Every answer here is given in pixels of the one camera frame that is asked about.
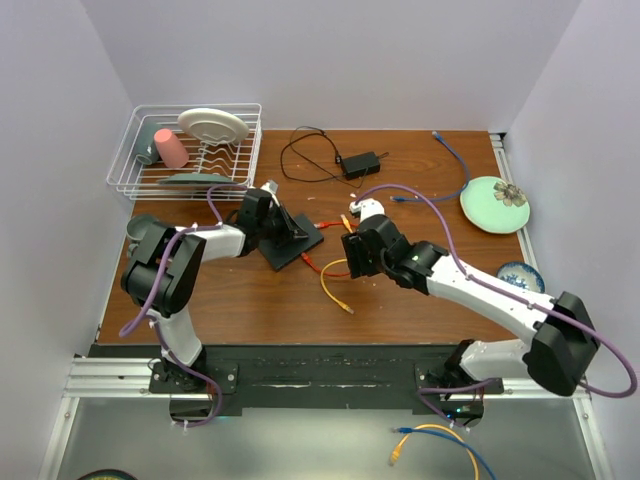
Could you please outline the black network switch box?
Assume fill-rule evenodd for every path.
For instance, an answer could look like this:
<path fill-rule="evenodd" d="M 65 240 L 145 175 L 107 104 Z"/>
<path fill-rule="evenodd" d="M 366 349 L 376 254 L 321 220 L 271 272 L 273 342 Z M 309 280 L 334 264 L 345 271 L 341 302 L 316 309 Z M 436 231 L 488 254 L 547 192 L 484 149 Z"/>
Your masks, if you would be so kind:
<path fill-rule="evenodd" d="M 277 247 L 272 240 L 262 240 L 258 246 L 261 255 L 276 272 L 281 271 L 298 259 L 302 253 L 307 253 L 324 241 L 323 234 L 306 214 L 296 215 L 294 220 L 307 234 L 306 239 L 293 240 L 280 247 Z"/>

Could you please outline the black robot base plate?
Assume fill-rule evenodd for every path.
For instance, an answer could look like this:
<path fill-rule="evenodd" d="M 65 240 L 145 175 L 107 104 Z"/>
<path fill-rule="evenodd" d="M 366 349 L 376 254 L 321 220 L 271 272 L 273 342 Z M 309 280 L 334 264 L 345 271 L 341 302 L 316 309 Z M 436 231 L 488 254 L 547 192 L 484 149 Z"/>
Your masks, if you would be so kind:
<path fill-rule="evenodd" d="M 436 388 L 472 392 L 478 381 L 444 345 L 208 345 L 196 368 L 217 382 L 223 416 L 258 409 L 410 409 L 441 402 Z"/>

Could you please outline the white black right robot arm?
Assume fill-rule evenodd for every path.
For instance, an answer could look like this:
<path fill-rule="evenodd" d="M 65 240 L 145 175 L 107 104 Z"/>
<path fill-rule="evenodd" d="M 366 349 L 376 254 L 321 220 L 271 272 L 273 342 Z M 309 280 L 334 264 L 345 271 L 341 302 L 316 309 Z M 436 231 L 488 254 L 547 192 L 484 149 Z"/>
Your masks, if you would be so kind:
<path fill-rule="evenodd" d="M 399 287 L 442 298 L 513 334 L 507 341 L 464 340 L 446 361 L 445 379 L 459 393 L 489 379 L 529 378 L 547 391 L 574 394 L 600 343 L 583 302 L 519 289 L 455 260 L 445 248 L 412 243 L 382 214 L 341 238 L 354 278 L 384 274 Z"/>

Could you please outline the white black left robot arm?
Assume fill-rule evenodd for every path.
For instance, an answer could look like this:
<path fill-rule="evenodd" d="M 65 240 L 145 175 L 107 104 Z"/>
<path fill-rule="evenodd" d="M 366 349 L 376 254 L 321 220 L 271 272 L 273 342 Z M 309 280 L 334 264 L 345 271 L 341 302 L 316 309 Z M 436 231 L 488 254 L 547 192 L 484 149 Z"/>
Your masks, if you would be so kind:
<path fill-rule="evenodd" d="M 206 351 L 188 310 L 203 262 L 244 257 L 258 249 L 279 271 L 323 241 L 304 214 L 291 216 L 268 185 L 244 192 L 238 209 L 217 223 L 177 227 L 151 222 L 121 276 L 121 288 L 140 307 L 120 330 L 129 336 L 145 320 L 161 341 L 164 372 L 185 392 L 207 386 Z"/>

